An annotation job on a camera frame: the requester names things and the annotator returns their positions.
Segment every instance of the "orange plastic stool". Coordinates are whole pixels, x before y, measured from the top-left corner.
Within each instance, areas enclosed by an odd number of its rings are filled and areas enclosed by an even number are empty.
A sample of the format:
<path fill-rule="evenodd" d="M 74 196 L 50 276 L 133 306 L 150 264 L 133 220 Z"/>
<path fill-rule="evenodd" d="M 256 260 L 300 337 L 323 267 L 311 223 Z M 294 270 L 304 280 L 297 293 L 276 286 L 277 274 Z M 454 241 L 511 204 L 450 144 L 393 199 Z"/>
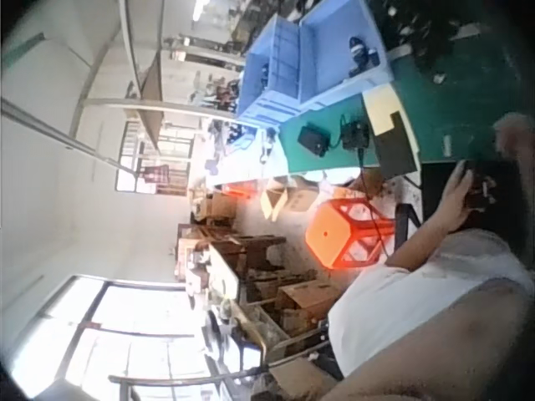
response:
<path fill-rule="evenodd" d="M 372 220 L 355 220 L 349 215 L 357 205 L 374 214 Z M 384 217 L 365 198 L 333 199 L 323 203 L 305 234 L 308 248 L 328 269 L 367 267 L 377 263 L 381 253 L 380 237 L 393 236 L 395 223 Z M 349 248 L 358 242 L 367 257 L 357 260 Z"/>
<path fill-rule="evenodd" d="M 252 196 L 257 194 L 257 182 L 244 181 L 225 184 L 222 187 L 222 192 L 225 195 L 234 196 L 235 198 L 251 199 Z"/>

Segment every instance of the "cable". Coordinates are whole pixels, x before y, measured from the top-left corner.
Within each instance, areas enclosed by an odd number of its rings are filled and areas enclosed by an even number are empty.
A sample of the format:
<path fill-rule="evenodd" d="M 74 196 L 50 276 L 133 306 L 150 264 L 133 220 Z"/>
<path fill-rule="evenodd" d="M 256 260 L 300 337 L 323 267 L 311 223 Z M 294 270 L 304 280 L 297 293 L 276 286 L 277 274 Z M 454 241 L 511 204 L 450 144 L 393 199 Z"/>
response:
<path fill-rule="evenodd" d="M 366 186 L 366 180 L 364 179 L 364 148 L 358 148 L 357 155 L 359 157 L 360 180 L 362 181 L 364 194 L 366 195 L 366 200 L 368 202 L 371 202 L 371 198 L 368 192 L 368 187 Z M 377 226 L 377 221 L 375 221 L 374 212 L 372 211 L 371 207 L 369 207 L 369 215 L 371 216 L 371 220 L 374 222 L 374 227 L 375 227 L 375 230 L 377 231 L 377 236 L 379 237 L 379 242 L 381 244 L 381 247 L 383 248 L 383 252 L 385 253 L 386 257 L 390 257 L 390 254 L 386 251 L 386 246 L 385 246 L 385 242 L 383 241 L 383 236 L 380 233 L 379 226 Z"/>
<path fill-rule="evenodd" d="M 411 180 L 409 177 L 407 177 L 406 175 L 403 175 L 403 179 L 405 181 L 407 181 L 409 184 L 411 184 L 412 186 L 414 186 L 417 190 L 421 190 L 421 186 L 419 186 L 418 184 L 416 184 L 413 180 Z"/>
<path fill-rule="evenodd" d="M 331 145 L 329 141 L 329 149 L 333 150 L 340 146 L 340 142 L 342 142 L 342 127 L 346 124 L 347 122 L 345 120 L 345 116 L 342 114 L 342 116 L 340 117 L 340 136 L 338 137 L 338 140 L 336 141 L 336 144 L 334 145 Z"/>

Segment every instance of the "blue plastic crate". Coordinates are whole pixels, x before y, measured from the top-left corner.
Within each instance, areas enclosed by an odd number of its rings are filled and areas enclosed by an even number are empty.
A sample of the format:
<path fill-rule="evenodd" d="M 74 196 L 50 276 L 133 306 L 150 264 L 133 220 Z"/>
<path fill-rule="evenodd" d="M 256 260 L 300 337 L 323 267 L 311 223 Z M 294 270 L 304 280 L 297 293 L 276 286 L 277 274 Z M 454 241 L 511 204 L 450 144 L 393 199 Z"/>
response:
<path fill-rule="evenodd" d="M 267 86 L 262 68 L 269 66 Z M 278 15 L 267 23 L 247 53 L 237 119 L 259 126 L 277 126 L 301 113 L 299 88 L 299 26 Z"/>
<path fill-rule="evenodd" d="M 349 79 L 355 66 L 349 39 L 375 48 L 379 65 L 371 63 Z M 323 0 L 299 24 L 299 103 L 301 110 L 322 109 L 393 80 L 385 46 L 365 0 Z"/>

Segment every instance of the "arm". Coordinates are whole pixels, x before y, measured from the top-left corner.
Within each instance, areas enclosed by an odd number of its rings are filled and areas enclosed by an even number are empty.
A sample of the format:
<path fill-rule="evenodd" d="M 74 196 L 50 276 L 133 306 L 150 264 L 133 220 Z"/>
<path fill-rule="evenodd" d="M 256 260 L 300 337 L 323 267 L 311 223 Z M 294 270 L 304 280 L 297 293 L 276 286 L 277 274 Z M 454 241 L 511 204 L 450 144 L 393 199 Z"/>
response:
<path fill-rule="evenodd" d="M 386 266 L 403 267 L 409 272 L 419 269 L 448 233 L 466 221 L 470 210 L 465 207 L 464 200 L 471 188 L 473 174 L 467 171 L 461 178 L 463 170 L 464 162 L 457 164 L 435 214 L 387 259 Z"/>

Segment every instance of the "chair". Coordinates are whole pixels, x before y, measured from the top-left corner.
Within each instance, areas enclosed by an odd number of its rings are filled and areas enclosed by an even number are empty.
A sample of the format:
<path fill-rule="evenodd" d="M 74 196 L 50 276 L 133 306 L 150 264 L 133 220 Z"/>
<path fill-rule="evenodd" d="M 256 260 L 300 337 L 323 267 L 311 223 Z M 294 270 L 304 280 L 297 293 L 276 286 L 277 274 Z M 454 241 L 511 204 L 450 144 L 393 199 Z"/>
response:
<path fill-rule="evenodd" d="M 354 219 L 350 212 L 356 206 L 370 210 L 374 221 Z M 305 241 L 322 265 L 336 270 L 374 265 L 381 253 L 380 236 L 394 234 L 394 221 L 383 216 L 365 198 L 333 199 L 318 208 Z M 363 258 L 351 254 L 355 243 L 364 250 Z"/>

